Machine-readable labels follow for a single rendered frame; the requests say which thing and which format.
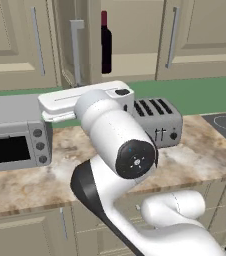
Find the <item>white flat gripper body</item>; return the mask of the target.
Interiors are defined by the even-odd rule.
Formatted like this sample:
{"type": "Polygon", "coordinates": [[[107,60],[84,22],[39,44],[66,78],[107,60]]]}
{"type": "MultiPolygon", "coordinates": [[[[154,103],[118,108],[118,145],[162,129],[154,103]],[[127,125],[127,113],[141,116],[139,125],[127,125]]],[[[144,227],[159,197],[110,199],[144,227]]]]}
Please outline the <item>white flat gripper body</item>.
{"type": "Polygon", "coordinates": [[[114,82],[105,82],[41,94],[38,102],[42,117],[49,122],[54,122],[55,118],[75,119],[74,107],[80,96],[97,89],[107,91],[114,88],[114,82]]]}

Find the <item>beige open cabinet door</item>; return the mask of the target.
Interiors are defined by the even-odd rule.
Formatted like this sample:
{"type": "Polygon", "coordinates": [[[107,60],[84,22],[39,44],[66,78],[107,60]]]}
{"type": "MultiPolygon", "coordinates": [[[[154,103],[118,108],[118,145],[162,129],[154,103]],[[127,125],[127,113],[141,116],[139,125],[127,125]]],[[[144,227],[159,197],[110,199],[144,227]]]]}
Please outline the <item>beige open cabinet door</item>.
{"type": "Polygon", "coordinates": [[[70,87],[75,83],[70,20],[83,20],[84,28],[78,31],[81,85],[89,83],[88,0],[54,0],[56,32],[60,54],[61,74],[70,87]]]}

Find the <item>dark red wine bottle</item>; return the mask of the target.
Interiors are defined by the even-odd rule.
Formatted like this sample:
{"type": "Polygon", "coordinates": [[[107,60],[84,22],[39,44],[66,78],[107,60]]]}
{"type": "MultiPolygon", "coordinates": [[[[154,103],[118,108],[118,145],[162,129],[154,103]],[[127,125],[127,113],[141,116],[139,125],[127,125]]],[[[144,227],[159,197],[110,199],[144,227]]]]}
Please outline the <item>dark red wine bottle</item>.
{"type": "Polygon", "coordinates": [[[112,33],[108,29],[107,12],[101,12],[101,47],[102,47],[102,73],[112,71],[112,33]]]}

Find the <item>beige open cabinet interior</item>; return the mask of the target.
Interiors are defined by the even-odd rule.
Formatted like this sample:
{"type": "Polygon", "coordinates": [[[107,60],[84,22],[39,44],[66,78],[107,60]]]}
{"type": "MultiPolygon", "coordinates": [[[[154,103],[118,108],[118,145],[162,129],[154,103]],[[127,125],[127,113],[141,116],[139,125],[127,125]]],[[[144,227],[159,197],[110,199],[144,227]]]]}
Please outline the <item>beige open cabinet interior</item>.
{"type": "Polygon", "coordinates": [[[154,80],[164,0],[89,0],[91,81],[154,80]],[[112,33],[112,72],[101,73],[101,12],[112,33]]]}

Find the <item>beige lower cabinet door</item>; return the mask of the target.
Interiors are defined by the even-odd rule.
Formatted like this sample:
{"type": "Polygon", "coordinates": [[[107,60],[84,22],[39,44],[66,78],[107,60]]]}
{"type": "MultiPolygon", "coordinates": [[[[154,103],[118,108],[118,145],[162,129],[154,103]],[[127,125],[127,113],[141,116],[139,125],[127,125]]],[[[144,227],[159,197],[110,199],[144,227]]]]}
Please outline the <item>beige lower cabinet door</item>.
{"type": "Polygon", "coordinates": [[[71,212],[62,208],[68,240],[60,208],[0,217],[0,256],[77,256],[71,212]]]}

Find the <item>beige lower cabinet run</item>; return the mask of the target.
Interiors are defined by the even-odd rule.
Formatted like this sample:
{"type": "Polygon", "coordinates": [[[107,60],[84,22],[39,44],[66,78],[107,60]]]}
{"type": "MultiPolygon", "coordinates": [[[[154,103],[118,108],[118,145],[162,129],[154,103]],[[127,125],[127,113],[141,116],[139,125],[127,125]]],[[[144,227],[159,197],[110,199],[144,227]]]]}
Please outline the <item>beige lower cabinet run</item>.
{"type": "Polygon", "coordinates": [[[206,203],[199,221],[222,247],[226,247],[226,178],[200,183],[192,190],[199,191],[206,203]]]}

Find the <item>grey toaster oven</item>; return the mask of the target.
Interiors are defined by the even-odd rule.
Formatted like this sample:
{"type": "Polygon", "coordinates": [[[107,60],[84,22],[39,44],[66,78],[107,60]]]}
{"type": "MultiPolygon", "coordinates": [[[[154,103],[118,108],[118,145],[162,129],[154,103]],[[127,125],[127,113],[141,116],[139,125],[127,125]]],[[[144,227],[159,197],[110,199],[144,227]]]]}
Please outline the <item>grey toaster oven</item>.
{"type": "Polygon", "coordinates": [[[37,94],[0,96],[0,171],[49,165],[52,136],[37,94]]]}

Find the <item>grey four-slot toaster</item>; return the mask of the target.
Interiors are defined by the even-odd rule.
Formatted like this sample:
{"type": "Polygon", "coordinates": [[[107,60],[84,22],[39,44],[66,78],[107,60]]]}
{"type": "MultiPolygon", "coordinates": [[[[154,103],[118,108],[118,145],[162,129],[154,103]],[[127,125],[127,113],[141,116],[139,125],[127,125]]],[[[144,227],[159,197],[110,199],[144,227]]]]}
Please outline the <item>grey four-slot toaster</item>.
{"type": "Polygon", "coordinates": [[[131,106],[124,106],[148,133],[158,148],[179,144],[183,118],[179,111],[165,98],[136,99],[131,106]]]}

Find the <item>beige drawer front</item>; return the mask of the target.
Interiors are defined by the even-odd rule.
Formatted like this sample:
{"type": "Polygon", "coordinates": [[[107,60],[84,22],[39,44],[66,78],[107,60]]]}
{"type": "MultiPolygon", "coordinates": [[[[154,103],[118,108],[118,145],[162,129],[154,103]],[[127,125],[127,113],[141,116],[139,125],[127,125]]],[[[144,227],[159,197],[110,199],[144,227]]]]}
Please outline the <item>beige drawer front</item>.
{"type": "MultiPolygon", "coordinates": [[[[137,206],[141,206],[142,201],[151,196],[147,194],[126,194],[118,198],[114,202],[115,208],[136,227],[144,227],[145,229],[152,229],[152,226],[147,224],[140,213],[137,206]]],[[[76,224],[77,231],[88,231],[93,229],[104,228],[105,224],[92,212],[90,212],[82,203],[74,201],[73,207],[73,220],[76,224]]]]}

